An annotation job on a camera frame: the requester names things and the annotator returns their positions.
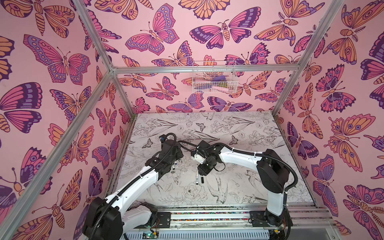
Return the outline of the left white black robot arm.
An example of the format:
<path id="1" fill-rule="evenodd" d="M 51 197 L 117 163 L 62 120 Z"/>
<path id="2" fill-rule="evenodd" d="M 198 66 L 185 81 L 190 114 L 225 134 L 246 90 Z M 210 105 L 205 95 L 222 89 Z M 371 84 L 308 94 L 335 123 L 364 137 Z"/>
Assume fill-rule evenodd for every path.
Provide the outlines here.
<path id="1" fill-rule="evenodd" d="M 130 207 L 183 157 L 174 133 L 162 135 L 160 140 L 161 150 L 146 161 L 139 174 L 113 194 L 92 201 L 82 229 L 89 240 L 119 240 L 138 226 L 153 225 L 157 215 L 153 205 L 143 203 L 132 210 Z"/>

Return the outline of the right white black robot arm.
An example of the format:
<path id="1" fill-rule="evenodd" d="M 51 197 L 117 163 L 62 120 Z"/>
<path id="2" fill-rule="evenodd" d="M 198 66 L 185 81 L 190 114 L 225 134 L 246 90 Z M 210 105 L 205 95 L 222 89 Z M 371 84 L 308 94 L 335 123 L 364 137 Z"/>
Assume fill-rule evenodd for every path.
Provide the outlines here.
<path id="1" fill-rule="evenodd" d="M 298 175 L 295 170 L 272 149 L 264 152 L 250 152 L 230 147 L 224 143 L 198 145 L 179 141 L 181 147 L 191 153 L 193 160 L 200 163 L 198 173 L 207 176 L 218 164 L 233 164 L 257 172 L 262 186 L 268 192 L 267 207 L 260 222 L 271 227 L 293 226 L 287 199 L 288 191 L 296 187 Z"/>

